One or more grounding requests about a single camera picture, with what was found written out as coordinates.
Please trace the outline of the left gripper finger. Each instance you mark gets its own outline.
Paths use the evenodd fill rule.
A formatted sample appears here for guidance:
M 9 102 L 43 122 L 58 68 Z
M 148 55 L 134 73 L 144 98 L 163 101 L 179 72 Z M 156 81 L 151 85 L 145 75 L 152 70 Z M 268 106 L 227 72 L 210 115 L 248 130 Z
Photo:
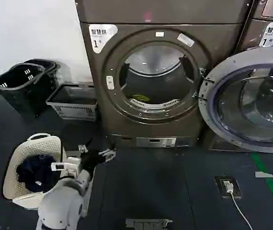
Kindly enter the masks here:
M 99 156 L 101 157 L 101 163 L 111 161 L 116 157 L 116 149 L 106 149 L 104 151 L 100 151 Z
M 88 147 L 91 145 L 93 138 L 88 140 L 86 144 L 80 144 L 78 145 L 79 153 L 80 155 L 88 152 Z

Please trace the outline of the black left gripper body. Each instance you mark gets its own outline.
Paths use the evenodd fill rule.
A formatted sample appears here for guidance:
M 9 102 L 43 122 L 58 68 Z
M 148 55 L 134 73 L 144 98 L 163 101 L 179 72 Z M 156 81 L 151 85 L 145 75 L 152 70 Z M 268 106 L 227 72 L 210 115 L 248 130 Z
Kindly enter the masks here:
M 98 164 L 105 162 L 105 157 L 98 150 L 88 151 L 80 155 L 81 168 L 93 172 Z

